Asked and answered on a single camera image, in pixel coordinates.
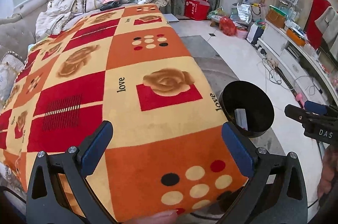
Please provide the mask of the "person's right hand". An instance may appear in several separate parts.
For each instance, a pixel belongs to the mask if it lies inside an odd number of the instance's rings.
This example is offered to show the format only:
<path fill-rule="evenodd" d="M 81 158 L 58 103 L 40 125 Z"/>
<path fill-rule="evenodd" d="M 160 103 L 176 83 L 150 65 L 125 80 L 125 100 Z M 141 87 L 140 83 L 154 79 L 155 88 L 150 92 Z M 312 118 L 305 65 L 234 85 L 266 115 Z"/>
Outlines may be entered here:
<path fill-rule="evenodd" d="M 337 173 L 337 148 L 330 145 L 325 150 L 323 157 L 323 169 L 317 186 L 317 197 L 320 199 L 324 194 L 329 194 L 332 189 L 332 180 Z"/>

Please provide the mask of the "person's left hand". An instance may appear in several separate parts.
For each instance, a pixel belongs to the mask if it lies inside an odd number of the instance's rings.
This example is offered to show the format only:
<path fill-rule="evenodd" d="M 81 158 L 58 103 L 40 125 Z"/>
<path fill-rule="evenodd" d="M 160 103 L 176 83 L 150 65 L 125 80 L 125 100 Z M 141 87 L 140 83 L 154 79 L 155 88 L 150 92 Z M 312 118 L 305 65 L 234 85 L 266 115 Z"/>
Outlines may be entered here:
<path fill-rule="evenodd" d="M 177 217 L 176 210 L 169 210 L 149 217 L 130 219 L 129 221 L 124 222 L 124 224 L 172 224 L 176 223 Z"/>

